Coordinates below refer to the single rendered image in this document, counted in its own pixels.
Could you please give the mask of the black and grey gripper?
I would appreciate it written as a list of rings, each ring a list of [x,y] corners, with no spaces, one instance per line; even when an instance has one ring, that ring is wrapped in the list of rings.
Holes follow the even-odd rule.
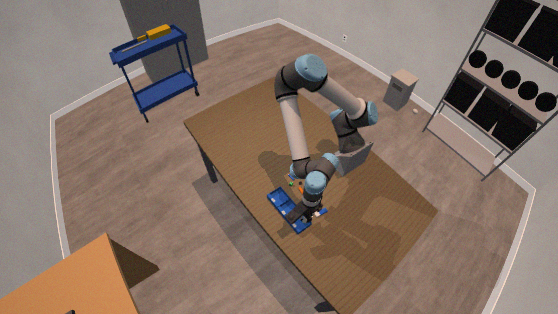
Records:
[[[323,195],[322,195],[322,197],[323,197]],[[322,200],[322,197],[321,197],[321,200]],[[312,209],[309,209],[309,210],[303,215],[304,217],[303,217],[303,216],[300,217],[300,220],[301,220],[301,221],[302,221],[303,218],[304,218],[304,220],[302,221],[302,223],[309,223],[310,221],[312,221],[311,218],[312,218],[312,216],[314,215],[314,212],[316,212],[316,211],[317,211],[317,212],[321,211],[320,208],[323,207],[323,204],[321,203],[321,200],[320,200],[320,203],[318,204],[317,207],[315,207],[315,206],[313,206],[313,207],[307,206],[307,205],[305,205],[305,204],[303,203],[303,201],[302,201],[302,203],[303,203],[303,205],[304,205],[305,207],[307,207],[307,208],[312,208]],[[314,208],[314,207],[315,207],[315,208]],[[319,210],[319,209],[320,209],[320,210]]]

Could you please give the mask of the white and blue eraser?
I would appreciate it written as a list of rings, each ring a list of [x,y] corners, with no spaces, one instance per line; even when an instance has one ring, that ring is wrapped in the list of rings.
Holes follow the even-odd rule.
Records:
[[[326,209],[326,207],[325,207],[325,208],[323,208],[321,211],[319,211],[318,213],[315,212],[315,216],[318,217],[318,216],[323,215],[323,214],[325,214],[325,213],[327,213],[327,212],[328,212],[328,211],[327,211],[327,209]]]

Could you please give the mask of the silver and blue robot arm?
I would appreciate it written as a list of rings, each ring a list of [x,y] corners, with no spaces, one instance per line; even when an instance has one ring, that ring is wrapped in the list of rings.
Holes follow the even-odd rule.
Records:
[[[324,189],[339,165],[339,160],[332,153],[325,153],[318,160],[310,160],[297,103],[298,89],[318,92],[340,108],[331,112],[330,118],[342,154],[362,148],[365,141],[357,128],[371,126],[378,121],[375,103],[356,98],[330,78],[323,62],[317,55],[306,54],[280,68],[275,78],[276,101],[280,103],[293,160],[290,174],[295,179],[305,179],[302,201],[310,207],[319,204]],[[306,208],[302,201],[285,215],[290,224],[294,224],[310,209]]]

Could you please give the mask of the blue rack of bins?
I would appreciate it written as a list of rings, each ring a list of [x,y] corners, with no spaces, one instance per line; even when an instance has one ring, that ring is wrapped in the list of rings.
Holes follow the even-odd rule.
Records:
[[[289,213],[296,206],[296,204],[287,195],[287,193],[281,188],[281,186],[278,187],[277,189],[275,189],[274,191],[270,192],[269,194],[267,194],[267,198],[273,204],[273,206],[277,209],[277,211],[282,215],[282,217],[287,221],[287,219],[285,218],[285,215],[287,213]],[[312,222],[307,223],[307,224],[302,223],[302,221],[300,219],[298,219],[293,225],[290,224],[288,221],[287,221],[287,223],[292,227],[292,229],[297,234],[300,234],[302,231],[307,229],[312,224]]]

